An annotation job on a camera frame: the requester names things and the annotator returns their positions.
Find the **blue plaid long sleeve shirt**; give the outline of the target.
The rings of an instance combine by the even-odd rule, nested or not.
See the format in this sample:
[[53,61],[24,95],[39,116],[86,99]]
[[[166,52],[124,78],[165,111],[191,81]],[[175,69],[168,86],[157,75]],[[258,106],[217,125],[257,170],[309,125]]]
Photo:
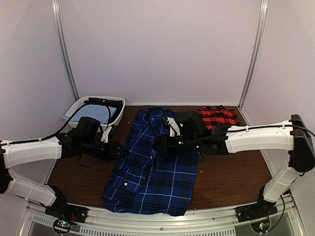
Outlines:
[[162,117],[178,115],[160,107],[137,112],[124,144],[129,156],[116,162],[101,194],[105,209],[171,216],[186,213],[193,197],[199,153],[162,155],[153,149],[156,138],[169,133]]

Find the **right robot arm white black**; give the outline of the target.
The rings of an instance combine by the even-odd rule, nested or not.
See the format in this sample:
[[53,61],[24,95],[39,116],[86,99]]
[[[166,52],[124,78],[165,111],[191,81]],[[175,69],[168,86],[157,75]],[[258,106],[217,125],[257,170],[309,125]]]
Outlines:
[[198,151],[209,155],[229,155],[249,150],[279,149],[289,160],[265,184],[252,206],[257,217],[264,216],[295,180],[315,167],[314,133],[305,127],[299,115],[280,123],[258,126],[216,126],[209,130],[205,122],[191,112],[177,118],[165,117],[169,134],[156,137],[153,148],[161,154]]

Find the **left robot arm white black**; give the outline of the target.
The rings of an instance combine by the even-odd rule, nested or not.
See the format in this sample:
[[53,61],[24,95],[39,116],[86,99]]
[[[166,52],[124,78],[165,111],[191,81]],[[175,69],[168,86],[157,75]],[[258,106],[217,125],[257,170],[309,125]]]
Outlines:
[[11,168],[41,160],[69,159],[81,155],[108,162],[126,157],[128,151],[113,140],[106,143],[103,140],[67,133],[60,133],[49,139],[1,142],[0,192],[39,202],[50,207],[59,218],[67,218],[71,208],[60,190],[23,177],[11,171]]

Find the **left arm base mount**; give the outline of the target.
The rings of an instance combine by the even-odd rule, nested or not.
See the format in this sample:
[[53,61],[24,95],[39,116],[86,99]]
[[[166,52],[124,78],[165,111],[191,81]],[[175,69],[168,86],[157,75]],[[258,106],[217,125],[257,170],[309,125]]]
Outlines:
[[82,206],[75,206],[65,202],[53,203],[51,206],[44,206],[45,213],[68,223],[85,223],[88,209]]

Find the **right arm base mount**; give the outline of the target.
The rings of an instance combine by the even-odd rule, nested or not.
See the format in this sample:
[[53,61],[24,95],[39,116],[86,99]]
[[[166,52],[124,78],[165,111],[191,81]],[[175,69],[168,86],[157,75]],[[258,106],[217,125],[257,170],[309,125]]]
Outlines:
[[235,208],[238,222],[252,221],[276,214],[278,212],[275,204],[255,203]]

